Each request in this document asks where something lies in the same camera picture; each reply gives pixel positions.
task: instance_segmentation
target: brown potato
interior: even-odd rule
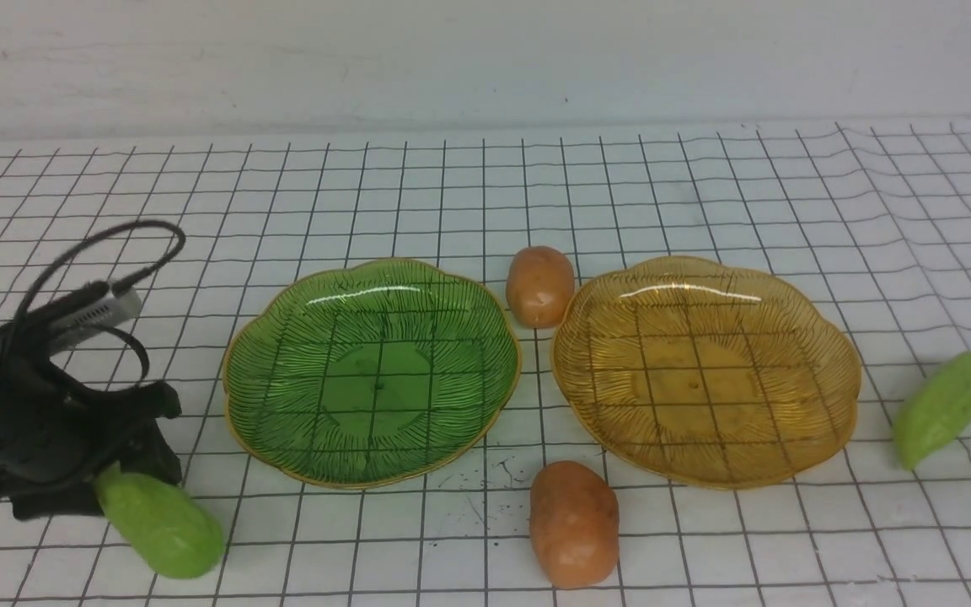
[[[586,465],[556,461],[531,486],[531,546],[561,590],[600,583],[620,560],[620,508]]]
[[[559,250],[529,246],[512,258],[505,296],[520,324],[557,326],[575,292],[575,270]]]

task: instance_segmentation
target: yellow plate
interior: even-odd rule
[[[758,487],[821,464],[856,426],[856,349],[792,285],[659,257],[583,285],[552,341],[583,427],[633,465]]]

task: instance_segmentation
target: white table surface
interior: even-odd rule
[[[227,527],[227,560],[158,579],[100,519],[21,524],[0,506],[0,604],[971,604],[971,426],[916,473],[889,441],[903,397],[971,349],[971,120],[0,143],[0,321],[37,266],[138,215],[190,235],[132,330],[180,392],[184,417],[162,427]],[[797,285],[866,363],[852,442],[774,487],[671,484],[591,441],[551,376],[550,332],[531,330],[489,437],[420,479],[323,491],[228,435],[223,350],[296,277],[398,255],[500,291],[529,243],[583,280],[683,253]],[[156,244],[97,247],[58,287]],[[137,370],[110,341],[67,368],[94,384]],[[598,588],[551,590],[529,549],[528,485],[555,459],[620,499],[620,568]]]

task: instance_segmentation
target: plate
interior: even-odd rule
[[[632,464],[693,485],[778,483],[856,426],[860,358],[789,283],[662,257],[583,285],[552,368],[583,427]]]
[[[305,277],[231,342],[226,417],[258,459],[315,485],[363,488],[459,457],[521,368],[496,296],[410,259]]]

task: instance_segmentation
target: light green cucumber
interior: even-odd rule
[[[902,468],[916,468],[958,438],[970,422],[971,352],[963,352],[936,369],[894,420],[893,439]]]
[[[158,575],[200,577],[223,558],[223,528],[180,487],[112,465],[93,485],[104,516]]]

